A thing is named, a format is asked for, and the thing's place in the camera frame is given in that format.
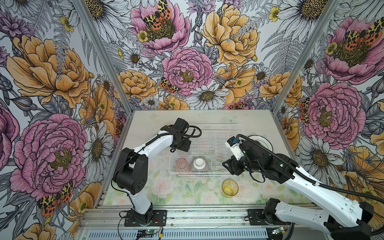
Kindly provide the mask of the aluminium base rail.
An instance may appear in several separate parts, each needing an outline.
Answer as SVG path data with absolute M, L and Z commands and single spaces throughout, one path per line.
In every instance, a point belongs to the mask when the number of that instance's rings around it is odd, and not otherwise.
M 170 206 L 165 227 L 125 227 L 129 206 L 111 206 L 87 211 L 78 240 L 136 240 L 139 230 L 154 230 L 152 238 L 138 240 L 285 240 L 300 228 L 290 223 L 251 226 L 245 221 L 248 209 L 260 206 Z

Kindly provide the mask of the white ribbed bowl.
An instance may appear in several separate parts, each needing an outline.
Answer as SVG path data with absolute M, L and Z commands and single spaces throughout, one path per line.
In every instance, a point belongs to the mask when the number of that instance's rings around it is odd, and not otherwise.
M 203 158 L 196 158 L 191 164 L 191 172 L 193 173 L 207 173 L 209 171 L 209 165 Z

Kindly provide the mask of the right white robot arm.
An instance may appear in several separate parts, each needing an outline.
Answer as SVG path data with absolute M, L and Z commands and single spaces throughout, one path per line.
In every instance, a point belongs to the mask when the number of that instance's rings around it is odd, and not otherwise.
M 262 213 L 255 219 L 269 224 L 295 223 L 328 234 L 334 240 L 369 240 L 372 228 L 369 221 L 374 208 L 332 191 L 283 154 L 275 154 L 259 142 L 235 137 L 226 142 L 232 152 L 223 166 L 232 174 L 260 173 L 265 179 L 278 182 L 304 195 L 317 209 L 298 207 L 269 199 Z

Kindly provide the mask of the aluminium corner post left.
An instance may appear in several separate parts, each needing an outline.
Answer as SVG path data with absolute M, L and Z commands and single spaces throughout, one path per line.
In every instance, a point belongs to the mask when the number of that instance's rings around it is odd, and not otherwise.
M 105 48 L 105 45 L 103 43 L 103 40 L 101 36 L 98 33 L 98 29 L 96 28 L 96 25 L 94 24 L 94 21 L 92 19 L 92 16 L 87 8 L 87 5 L 84 1 L 74 1 L 75 9 L 78 11 L 80 15 L 80 19 L 83 22 L 84 27 L 87 30 L 87 34 L 89 36 L 89 39 L 94 44 L 97 53 L 106 68 L 106 71 L 117 91 L 117 94 L 120 97 L 120 100 L 125 108 L 126 113 L 128 116 L 132 116 L 134 114 L 134 108 L 130 104 L 126 93 L 122 87 L 122 84 L 118 78 L 118 74 L 115 71 L 115 68 L 111 62 L 111 59 L 108 55 L 108 52 Z

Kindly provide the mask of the green circuit board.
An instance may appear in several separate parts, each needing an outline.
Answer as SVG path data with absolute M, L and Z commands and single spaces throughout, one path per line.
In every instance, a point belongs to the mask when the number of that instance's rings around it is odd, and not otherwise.
M 139 230 L 136 238 L 152 238 L 156 233 L 154 230 Z

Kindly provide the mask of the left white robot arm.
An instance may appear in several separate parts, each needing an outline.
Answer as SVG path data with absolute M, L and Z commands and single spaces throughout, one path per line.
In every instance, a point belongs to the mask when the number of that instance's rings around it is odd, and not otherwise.
M 139 215 L 150 213 L 153 204 L 144 193 L 144 187 L 148 180 L 149 160 L 157 156 L 165 148 L 188 152 L 191 146 L 191 138 L 201 136 L 201 130 L 195 136 L 195 130 L 191 135 L 187 132 L 191 125 L 184 119 L 178 118 L 172 125 L 164 126 L 146 143 L 134 148 L 124 148 L 120 155 L 112 177 L 119 192 L 126 193 L 132 204 L 134 212 Z

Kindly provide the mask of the amber glass cup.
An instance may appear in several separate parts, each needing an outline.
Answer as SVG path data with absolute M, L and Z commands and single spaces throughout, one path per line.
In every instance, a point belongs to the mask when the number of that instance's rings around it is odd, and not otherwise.
M 225 195 L 233 197 L 239 192 L 239 186 L 235 180 L 226 179 L 222 183 L 222 191 Z

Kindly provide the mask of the pink glass cup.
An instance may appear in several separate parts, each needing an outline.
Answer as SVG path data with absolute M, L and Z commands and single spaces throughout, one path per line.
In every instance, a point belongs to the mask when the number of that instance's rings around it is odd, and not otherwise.
M 189 173 L 191 171 L 191 166 L 186 159 L 180 158 L 176 162 L 176 169 L 177 173 Z

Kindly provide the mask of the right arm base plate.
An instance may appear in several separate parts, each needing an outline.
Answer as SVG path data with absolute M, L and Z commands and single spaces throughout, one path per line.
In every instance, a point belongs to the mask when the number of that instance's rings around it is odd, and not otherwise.
M 248 209 L 245 221 L 249 222 L 251 226 L 269 226 L 271 223 L 267 222 L 262 209 Z

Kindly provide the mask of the aluminium corner post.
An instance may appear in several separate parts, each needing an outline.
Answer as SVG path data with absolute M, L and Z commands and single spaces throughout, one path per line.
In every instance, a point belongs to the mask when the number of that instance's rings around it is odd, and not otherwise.
M 310 56 L 311 50 L 315 47 L 316 43 L 320 39 L 320 37 L 323 34 L 323 32 L 325 31 L 325 29 L 329 26 L 329 22 L 331 21 L 331 17 L 336 12 L 340 2 L 341 1 L 339 1 L 339 0 L 327 2 L 325 9 L 319 18 L 318 23 L 314 28 L 313 33 L 309 35 L 308 41 L 305 44 L 302 52 L 300 53 L 299 58 L 298 58 L 297 62 L 295 63 L 285 86 L 282 88 L 281 93 L 279 94 L 278 98 L 276 99 L 276 102 L 275 102 L 274 107 L 272 109 L 272 114 L 277 114 L 279 107 L 285 101 L 286 97 L 288 96 L 288 93 L 290 92 L 291 88 L 293 87 L 294 83 L 296 82 L 296 79 L 300 75 L 301 69 L 305 64 L 305 61 Z
M 96 25 L 94 24 L 94 21 L 92 19 L 92 16 L 87 8 L 87 5 L 84 1 L 74 1 L 75 9 L 78 11 L 80 15 L 80 19 L 83 22 L 84 27 L 87 30 L 87 34 L 89 36 L 89 39 L 94 44 L 97 53 L 106 68 L 106 71 L 117 91 L 117 94 L 120 97 L 120 100 L 125 108 L 126 113 L 128 116 L 132 116 L 134 114 L 134 108 L 130 104 L 126 93 L 122 87 L 122 84 L 118 78 L 118 74 L 115 71 L 115 68 L 111 62 L 111 59 L 108 55 L 108 52 L 105 48 L 105 45 L 103 43 L 103 40 L 101 36 L 98 33 L 98 29 L 96 28 Z

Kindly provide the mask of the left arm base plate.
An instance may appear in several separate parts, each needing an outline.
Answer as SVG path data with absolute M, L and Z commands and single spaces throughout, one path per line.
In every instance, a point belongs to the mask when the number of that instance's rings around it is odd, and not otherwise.
M 140 215 L 133 209 L 129 210 L 126 217 L 125 227 L 165 227 L 167 222 L 167 210 L 149 210 Z

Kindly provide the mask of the aluminium corner post right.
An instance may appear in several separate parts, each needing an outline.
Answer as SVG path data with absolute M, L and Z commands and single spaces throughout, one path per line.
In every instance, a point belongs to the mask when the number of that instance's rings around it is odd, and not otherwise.
M 285 101 L 286 97 L 288 96 L 288 93 L 290 92 L 291 88 L 293 87 L 294 83 L 296 82 L 296 79 L 300 75 L 301 69 L 305 64 L 305 61 L 310 56 L 311 50 L 315 47 L 316 43 L 320 39 L 320 37 L 323 34 L 323 32 L 325 31 L 325 29 L 329 26 L 329 22 L 331 21 L 331 17 L 336 12 L 340 2 L 341 1 L 339 1 L 339 0 L 327 2 L 325 9 L 319 18 L 318 23 L 314 28 L 313 33 L 309 35 L 308 41 L 305 44 L 302 52 L 300 53 L 299 58 L 298 58 L 297 62 L 295 63 L 285 86 L 282 88 L 281 93 L 279 94 L 278 98 L 276 99 L 276 102 L 275 102 L 274 107 L 272 109 L 272 114 L 277 114 L 279 107 Z

